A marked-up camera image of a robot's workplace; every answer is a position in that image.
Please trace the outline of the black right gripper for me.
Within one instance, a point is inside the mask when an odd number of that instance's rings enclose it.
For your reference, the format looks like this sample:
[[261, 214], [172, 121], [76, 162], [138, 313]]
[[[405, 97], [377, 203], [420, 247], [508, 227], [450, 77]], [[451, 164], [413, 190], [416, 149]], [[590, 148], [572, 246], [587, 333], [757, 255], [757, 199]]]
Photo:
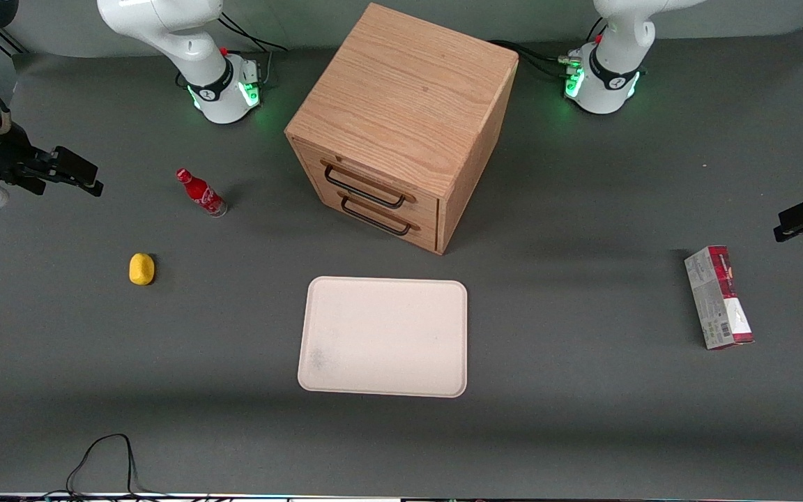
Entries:
[[[44, 194], [49, 181], [48, 153], [31, 145], [25, 131], [13, 125], [0, 135], [0, 183], [16, 185], [35, 195]], [[53, 170], [60, 182], [79, 188], [93, 197], [101, 197], [103, 184], [98, 181], [98, 166], [67, 147], [52, 150]]]

